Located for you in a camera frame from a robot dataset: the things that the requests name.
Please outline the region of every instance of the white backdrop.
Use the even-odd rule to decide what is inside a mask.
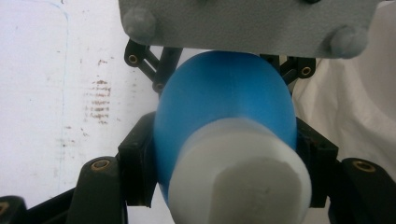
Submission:
[[[32,207],[73,188],[85,162],[116,155],[137,120],[156,109],[151,82],[123,61],[127,41],[116,0],[0,0],[1,196],[20,195]],[[185,50],[181,62],[198,52]],[[297,111],[340,144],[319,117],[304,116],[319,106],[306,97],[323,90],[319,71],[297,85]],[[305,223],[329,223],[318,212]],[[151,209],[129,208],[129,216],[173,223],[158,190]]]

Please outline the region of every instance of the screw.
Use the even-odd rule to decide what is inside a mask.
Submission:
[[[356,26],[345,26],[338,29],[330,41],[332,55],[343,59],[351,59],[360,55],[367,44],[367,29]]]
[[[162,91],[163,87],[164,87],[164,85],[162,83],[158,83],[157,85],[155,85],[155,88],[157,89],[157,91]]]

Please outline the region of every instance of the metal plate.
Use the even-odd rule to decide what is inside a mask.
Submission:
[[[346,26],[368,29],[379,2],[120,0],[120,15],[126,33],[140,44],[337,58],[330,49],[334,33]],[[134,8],[155,19],[145,23],[155,26],[151,36],[137,37],[142,29],[132,21]]]

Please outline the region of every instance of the white cap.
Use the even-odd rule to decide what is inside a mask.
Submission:
[[[301,223],[310,199],[298,155],[249,119],[221,119],[195,132],[169,186],[176,224]]]

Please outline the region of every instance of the black bracket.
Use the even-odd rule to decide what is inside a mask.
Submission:
[[[157,184],[152,130],[155,113],[143,116],[119,146],[122,191],[128,205],[151,207]]]
[[[132,67],[138,67],[153,82],[152,88],[161,94],[177,68],[183,49],[164,47],[160,60],[149,49],[150,46],[137,44],[130,39],[125,48],[124,60]]]
[[[317,68],[315,58],[286,57],[286,61],[281,64],[277,55],[261,54],[260,57],[275,68],[287,85],[297,78],[312,77]]]

